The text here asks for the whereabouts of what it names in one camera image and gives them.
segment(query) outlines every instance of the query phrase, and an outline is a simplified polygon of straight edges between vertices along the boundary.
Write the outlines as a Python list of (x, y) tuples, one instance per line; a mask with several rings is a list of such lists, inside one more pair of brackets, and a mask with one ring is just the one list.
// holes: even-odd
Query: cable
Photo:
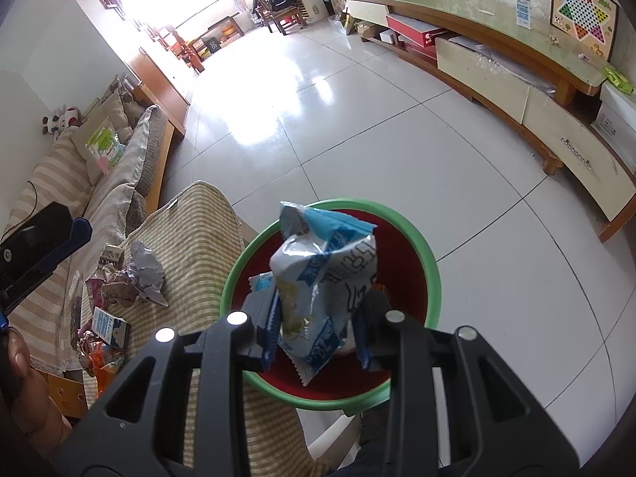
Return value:
[(33, 215), (33, 212), (37, 208), (37, 190), (36, 190), (36, 186), (33, 184), (33, 181), (31, 181), (31, 180), (28, 180), (27, 183), (31, 183), (31, 186), (33, 186), (33, 193), (36, 195), (36, 203), (33, 205), (33, 210), (31, 210), (31, 213), (29, 213), (27, 215), (26, 219), (24, 219), (23, 221), (20, 221), (14, 227), (11, 227), (11, 228), (7, 229), (7, 231), (4, 233), (4, 235), (2, 235), (2, 238), (0, 238), (0, 243), (2, 242), (2, 240), (4, 240), (4, 237), (6, 237), (9, 233), (11, 233), (16, 227), (19, 227), (22, 224), (24, 224), (26, 221), (28, 221), (31, 218), (31, 215)]

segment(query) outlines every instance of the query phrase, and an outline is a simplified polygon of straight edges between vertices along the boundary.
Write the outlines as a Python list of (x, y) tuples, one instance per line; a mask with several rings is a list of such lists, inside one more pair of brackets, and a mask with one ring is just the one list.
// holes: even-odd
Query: green trash bin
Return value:
[[(435, 257), (420, 232), (386, 206), (369, 201), (332, 199), (312, 205), (338, 210), (376, 224), (377, 282), (384, 284), (391, 305), (435, 328), (441, 306), (441, 284)], [(220, 315), (239, 309), (249, 294), (248, 278), (270, 270), (271, 255), (282, 244), (278, 221), (265, 229), (238, 257), (221, 296)], [(353, 415), (389, 399), (388, 372), (364, 371), (355, 353), (335, 357), (303, 387), (291, 360), (279, 348), (267, 373), (244, 372), (262, 392), (301, 409), (343, 409)]]

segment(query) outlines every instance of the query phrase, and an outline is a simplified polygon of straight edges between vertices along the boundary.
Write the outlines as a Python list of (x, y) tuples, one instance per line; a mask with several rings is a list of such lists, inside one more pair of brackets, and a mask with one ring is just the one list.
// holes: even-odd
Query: cabinet drawer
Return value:
[(530, 88), (524, 125), (567, 165), (610, 221), (636, 193), (629, 174), (603, 143), (535, 87)]
[(389, 7), (386, 5), (347, 0), (347, 7), (349, 7), (349, 14), (353, 17), (388, 27), (387, 14), (389, 13)]
[(438, 37), (438, 68), (497, 105), (517, 122), (524, 120), (530, 84), (463, 46)]

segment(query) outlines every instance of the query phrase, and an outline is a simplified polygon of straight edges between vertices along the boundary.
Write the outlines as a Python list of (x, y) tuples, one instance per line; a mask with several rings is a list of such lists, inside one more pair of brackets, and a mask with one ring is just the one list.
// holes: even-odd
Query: black handle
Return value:
[(14, 373), (9, 361), (9, 335), (0, 334), (0, 390), (7, 409), (14, 406), (21, 386), (22, 379)]

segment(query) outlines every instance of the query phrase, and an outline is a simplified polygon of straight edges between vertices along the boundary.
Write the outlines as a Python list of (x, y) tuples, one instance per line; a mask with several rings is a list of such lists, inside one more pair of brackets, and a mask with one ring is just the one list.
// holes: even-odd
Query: stuffed toy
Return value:
[(56, 140), (68, 127), (80, 124), (80, 111), (76, 107), (69, 107), (60, 115), (53, 114), (43, 117), (42, 134), (50, 134)]

